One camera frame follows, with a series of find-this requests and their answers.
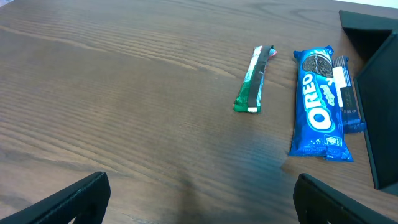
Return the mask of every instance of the oreo package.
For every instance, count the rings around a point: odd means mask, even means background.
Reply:
[[[330,46],[294,51],[299,68],[290,156],[325,156],[328,160],[353,161],[344,142],[332,55]]]

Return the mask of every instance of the table surface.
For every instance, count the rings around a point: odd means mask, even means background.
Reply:
[[[0,8],[0,218],[97,170],[112,195],[104,223],[298,223],[307,172],[398,220],[373,188],[363,134],[355,162],[288,157],[293,50],[332,45],[363,61],[326,0],[15,0]],[[254,46],[274,45],[261,114],[232,104]]]

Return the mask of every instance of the cookie image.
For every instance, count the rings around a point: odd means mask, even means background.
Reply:
[[[303,70],[316,73],[323,77],[333,78],[331,63],[320,54],[307,57],[303,63]]]

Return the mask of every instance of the black plastic object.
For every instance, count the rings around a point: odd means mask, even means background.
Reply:
[[[368,61],[354,82],[374,187],[398,195],[398,20],[347,11],[340,20]]]
[[[293,193],[301,224],[397,224],[309,174],[300,174]]]
[[[111,196],[108,177],[95,172],[36,204],[0,220],[0,224],[100,224]]]

